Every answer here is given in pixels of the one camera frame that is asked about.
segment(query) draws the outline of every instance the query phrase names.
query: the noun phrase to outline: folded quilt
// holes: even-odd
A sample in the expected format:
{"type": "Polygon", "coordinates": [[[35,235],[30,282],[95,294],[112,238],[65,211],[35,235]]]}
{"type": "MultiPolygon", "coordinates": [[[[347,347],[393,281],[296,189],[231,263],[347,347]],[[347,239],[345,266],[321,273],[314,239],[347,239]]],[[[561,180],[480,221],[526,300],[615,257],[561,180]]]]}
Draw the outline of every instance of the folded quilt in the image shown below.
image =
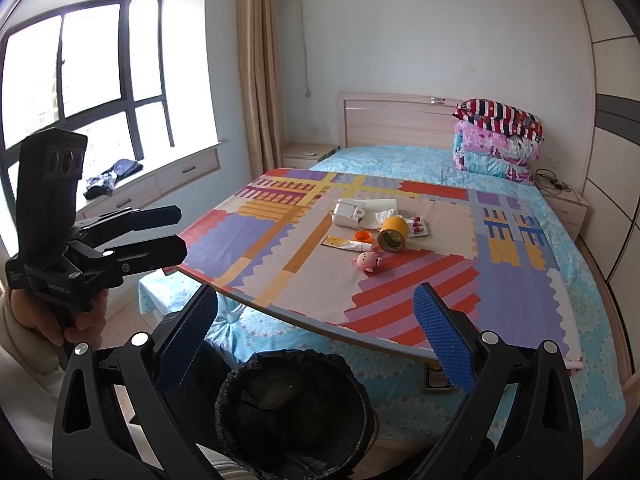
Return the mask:
{"type": "Polygon", "coordinates": [[[526,166],[540,158],[540,144],[535,140],[497,134],[466,121],[458,121],[454,130],[462,134],[462,149],[466,152],[491,155],[517,166],[526,166]]]}
{"type": "Polygon", "coordinates": [[[491,155],[467,152],[462,148],[462,140],[462,134],[456,133],[453,138],[453,162],[459,170],[498,176],[519,184],[533,186],[533,176],[526,166],[512,164],[491,155]]]}

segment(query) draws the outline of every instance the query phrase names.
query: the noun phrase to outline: hand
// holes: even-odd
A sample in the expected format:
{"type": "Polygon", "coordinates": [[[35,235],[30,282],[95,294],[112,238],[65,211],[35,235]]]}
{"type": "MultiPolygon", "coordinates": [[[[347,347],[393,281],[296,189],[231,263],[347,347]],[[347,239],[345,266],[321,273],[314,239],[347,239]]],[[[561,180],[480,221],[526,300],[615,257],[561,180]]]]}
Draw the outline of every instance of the hand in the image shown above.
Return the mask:
{"type": "MultiPolygon", "coordinates": [[[[65,329],[64,339],[73,344],[89,343],[99,348],[102,342],[102,330],[107,312],[107,289],[100,291],[94,298],[94,307],[90,312],[83,312],[76,316],[76,326],[65,329]]],[[[10,298],[11,311],[18,323],[33,330],[37,334],[61,346],[64,339],[60,325],[50,306],[40,298],[36,298],[30,291],[24,289],[12,290],[10,298]]]]}

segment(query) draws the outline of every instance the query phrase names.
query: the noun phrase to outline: bed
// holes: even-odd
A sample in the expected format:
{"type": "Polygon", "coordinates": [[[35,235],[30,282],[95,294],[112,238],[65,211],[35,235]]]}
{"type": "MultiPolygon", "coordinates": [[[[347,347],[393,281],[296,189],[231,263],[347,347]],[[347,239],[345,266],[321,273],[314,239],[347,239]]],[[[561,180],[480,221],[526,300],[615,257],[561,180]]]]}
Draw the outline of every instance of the bed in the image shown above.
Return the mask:
{"type": "MultiPolygon", "coordinates": [[[[583,437],[604,446],[625,416],[625,399],[609,317],[590,268],[536,188],[454,168],[450,144],[455,119],[450,113],[456,104],[423,96],[342,94],[338,124],[343,149],[312,169],[467,187],[528,202],[553,248],[580,333],[583,370],[573,373],[572,384],[583,437]]],[[[179,310],[197,286],[178,272],[149,275],[141,280],[140,310],[158,316],[179,310]]],[[[462,398],[460,392],[421,392],[419,362],[330,340],[224,296],[219,300],[218,318],[207,339],[230,363],[243,362],[255,351],[279,348],[343,355],[378,412],[381,440],[427,441],[444,430],[462,398]]],[[[489,435],[494,440],[502,432],[513,395],[514,388],[504,394],[489,435]]]]}

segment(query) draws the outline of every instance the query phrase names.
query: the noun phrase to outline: orange cap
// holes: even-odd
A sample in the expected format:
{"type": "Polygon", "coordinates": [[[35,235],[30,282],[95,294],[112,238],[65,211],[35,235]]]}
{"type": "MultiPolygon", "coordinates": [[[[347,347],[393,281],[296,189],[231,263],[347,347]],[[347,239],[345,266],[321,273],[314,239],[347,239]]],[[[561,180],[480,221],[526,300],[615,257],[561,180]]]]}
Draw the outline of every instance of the orange cap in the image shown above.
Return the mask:
{"type": "Polygon", "coordinates": [[[359,242],[364,242],[367,244],[371,243],[371,233],[369,231],[358,231],[355,234],[355,238],[359,242]]]}

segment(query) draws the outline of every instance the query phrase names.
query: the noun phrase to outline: blue gripper pad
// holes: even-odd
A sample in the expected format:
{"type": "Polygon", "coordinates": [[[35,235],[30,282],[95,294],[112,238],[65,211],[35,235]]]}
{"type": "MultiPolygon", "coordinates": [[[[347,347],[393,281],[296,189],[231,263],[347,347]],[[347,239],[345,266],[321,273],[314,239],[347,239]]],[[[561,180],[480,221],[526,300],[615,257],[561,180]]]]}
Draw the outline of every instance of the blue gripper pad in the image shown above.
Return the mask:
{"type": "Polygon", "coordinates": [[[464,325],[462,330],[468,331],[471,325],[476,334],[478,331],[462,312],[449,310],[428,283],[418,285],[414,290],[414,314],[449,381],[468,395],[476,384],[474,355],[449,316],[465,318],[460,320],[464,325]]]}
{"type": "Polygon", "coordinates": [[[180,386],[216,319],[216,291],[208,285],[201,286],[180,312],[172,314],[162,320],[167,321],[164,330],[160,324],[153,333],[156,341],[156,386],[162,394],[180,386]]]}

